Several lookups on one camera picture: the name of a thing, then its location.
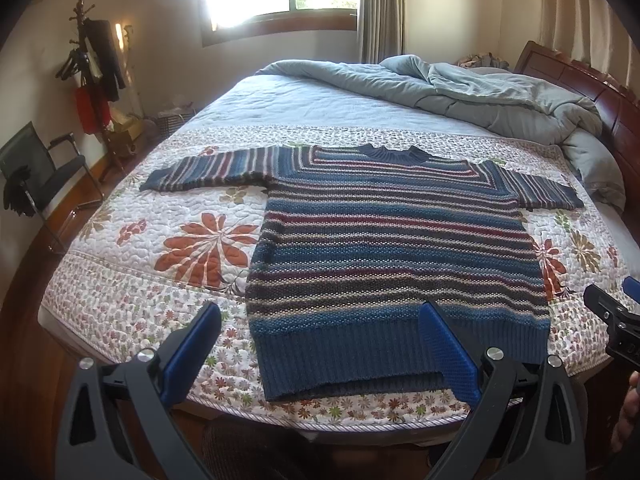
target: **chair seat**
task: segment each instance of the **chair seat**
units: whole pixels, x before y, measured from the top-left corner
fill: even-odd
[[[49,205],[49,202],[55,197],[63,186],[69,181],[69,179],[76,174],[76,172],[84,166],[84,155],[78,155],[76,158],[72,158],[68,163],[57,168],[51,177],[44,183],[44,185],[37,190],[33,195],[33,200],[36,203],[36,207],[42,211]]]

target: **headboard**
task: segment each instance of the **headboard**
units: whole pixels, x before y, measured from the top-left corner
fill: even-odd
[[[625,181],[622,219],[640,243],[640,107],[636,96],[609,75],[535,41],[529,41],[515,73],[545,79],[595,103],[603,123],[601,140],[618,162]]]

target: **metal screw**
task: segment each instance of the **metal screw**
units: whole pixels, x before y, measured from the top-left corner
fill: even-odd
[[[144,350],[138,352],[137,358],[139,361],[146,363],[148,361],[151,361],[151,359],[153,359],[155,355],[156,353],[152,348],[145,348]]]
[[[546,358],[546,362],[549,363],[553,368],[559,368],[562,366],[562,359],[557,355],[550,355]]]
[[[94,365],[94,360],[91,359],[90,357],[83,357],[82,359],[80,359],[80,362],[78,363],[78,366],[82,368],[82,370],[88,370],[93,365]]]
[[[486,351],[486,356],[491,359],[491,361],[499,361],[504,357],[504,352],[495,346],[492,346]]]

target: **wooden floor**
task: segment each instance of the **wooden floor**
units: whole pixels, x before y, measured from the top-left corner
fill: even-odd
[[[110,192],[120,175],[111,172],[104,184]],[[65,233],[70,241],[91,211],[81,212]],[[78,356],[63,348],[37,322],[40,300],[60,257],[47,251],[41,230],[24,257],[0,310],[0,478],[53,478],[55,441],[66,390]],[[601,463],[610,430],[626,391],[628,370],[611,365],[587,383],[590,422],[586,441],[590,465]],[[197,452],[203,420],[175,412],[178,425]],[[140,429],[133,431],[143,465],[151,474],[157,466],[145,449]],[[340,448],[334,451],[344,478],[420,480],[428,472],[427,450]]]

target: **curtain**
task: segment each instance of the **curtain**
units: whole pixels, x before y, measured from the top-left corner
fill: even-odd
[[[358,50],[362,63],[379,63],[404,49],[404,0],[360,0]]]
[[[606,0],[542,0],[540,43],[640,95],[640,54]]]

